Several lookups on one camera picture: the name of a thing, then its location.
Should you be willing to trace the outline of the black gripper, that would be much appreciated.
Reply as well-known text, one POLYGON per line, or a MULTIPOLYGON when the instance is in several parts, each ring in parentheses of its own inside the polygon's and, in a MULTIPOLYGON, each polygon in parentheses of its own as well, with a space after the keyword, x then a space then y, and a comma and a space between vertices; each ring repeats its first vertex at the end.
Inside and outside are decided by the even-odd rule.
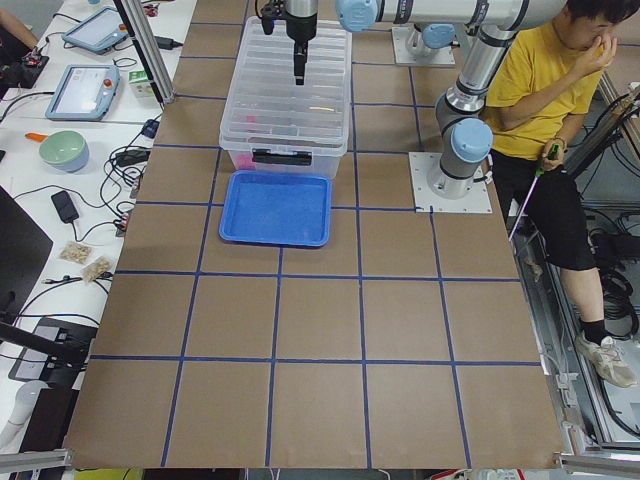
POLYGON ((294 41, 294 78, 303 84, 303 60, 307 58, 308 43, 316 36, 317 0, 286 0, 285 20, 287 35, 294 41))

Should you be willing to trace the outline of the square robot base plate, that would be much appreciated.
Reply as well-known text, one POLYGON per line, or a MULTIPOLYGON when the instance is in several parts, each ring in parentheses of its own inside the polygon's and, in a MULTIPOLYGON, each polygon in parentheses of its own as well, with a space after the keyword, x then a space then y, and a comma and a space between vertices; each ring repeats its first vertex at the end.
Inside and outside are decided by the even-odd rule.
POLYGON ((452 179, 440 169, 440 153, 410 152, 409 170, 417 213, 491 214, 482 166, 467 179, 452 179))

